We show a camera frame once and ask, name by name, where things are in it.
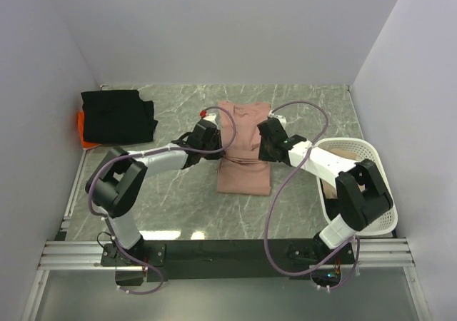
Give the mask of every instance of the pink cloth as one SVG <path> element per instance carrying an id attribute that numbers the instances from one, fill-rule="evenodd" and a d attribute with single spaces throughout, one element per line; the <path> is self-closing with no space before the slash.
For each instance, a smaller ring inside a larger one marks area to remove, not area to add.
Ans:
<path id="1" fill-rule="evenodd" d="M 217 179 L 217 191 L 250 195 L 270 195 L 270 163 L 258 159 L 260 133 L 257 124 L 265 121 L 270 105 L 255 102 L 248 105 L 235 105 L 221 101 L 219 106 L 225 108 L 235 119 L 236 136 L 234 142 L 226 149 L 221 159 Z M 232 136 L 229 117 L 220 112 L 222 143 L 226 144 Z"/>

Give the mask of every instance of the gray wall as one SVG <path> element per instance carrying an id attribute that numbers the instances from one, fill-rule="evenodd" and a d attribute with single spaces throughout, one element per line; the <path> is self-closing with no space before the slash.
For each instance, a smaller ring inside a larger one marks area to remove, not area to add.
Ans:
<path id="1" fill-rule="evenodd" d="M 396 0 L 53 0 L 101 83 L 353 83 Z"/>
<path id="2" fill-rule="evenodd" d="M 353 87 L 435 320 L 455 320 L 457 0 L 398 0 Z"/>
<path id="3" fill-rule="evenodd" d="M 23 310 L 81 155 L 78 92 L 96 86 L 51 0 L 0 0 L 0 319 Z"/>

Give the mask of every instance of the orange cloth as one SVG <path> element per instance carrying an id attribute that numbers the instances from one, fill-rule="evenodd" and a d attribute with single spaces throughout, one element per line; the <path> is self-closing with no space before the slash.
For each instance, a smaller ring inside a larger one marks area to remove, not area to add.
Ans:
<path id="1" fill-rule="evenodd" d="M 88 141 L 84 141 L 84 112 L 78 112 L 78 132 L 79 132 L 79 140 L 81 141 L 81 145 L 83 148 L 86 150 L 89 148 L 96 148 L 97 146 L 100 146 L 101 144 L 97 143 L 90 143 Z"/>

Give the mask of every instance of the black wire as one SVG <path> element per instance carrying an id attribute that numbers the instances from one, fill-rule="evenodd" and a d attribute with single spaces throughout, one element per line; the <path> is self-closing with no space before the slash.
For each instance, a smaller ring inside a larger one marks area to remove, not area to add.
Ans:
<path id="1" fill-rule="evenodd" d="M 111 234 L 109 234 L 108 232 L 105 232 L 104 230 L 101 231 L 101 232 L 97 235 L 97 243 L 101 246 L 101 248 L 105 248 L 105 247 L 100 243 L 100 240 L 99 240 L 100 235 L 103 234 L 103 233 L 106 234 L 107 236 L 109 236 L 109 239 L 111 239 Z"/>

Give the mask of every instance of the beige cloth in basket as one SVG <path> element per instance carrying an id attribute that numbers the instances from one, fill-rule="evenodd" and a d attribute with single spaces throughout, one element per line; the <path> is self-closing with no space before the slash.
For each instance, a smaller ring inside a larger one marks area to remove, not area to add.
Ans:
<path id="1" fill-rule="evenodd" d="M 332 148 L 331 150 L 328 150 L 328 152 L 340 156 L 342 158 L 346 159 L 352 159 L 353 161 L 357 161 L 357 153 L 346 151 L 346 150 L 341 150 L 340 148 Z M 336 194 L 336 189 L 332 187 L 330 184 L 328 184 L 326 181 L 321 180 L 322 182 L 322 190 L 323 194 L 326 196 L 326 198 L 338 198 L 338 195 Z M 360 191 L 365 190 L 364 185 L 359 186 Z"/>

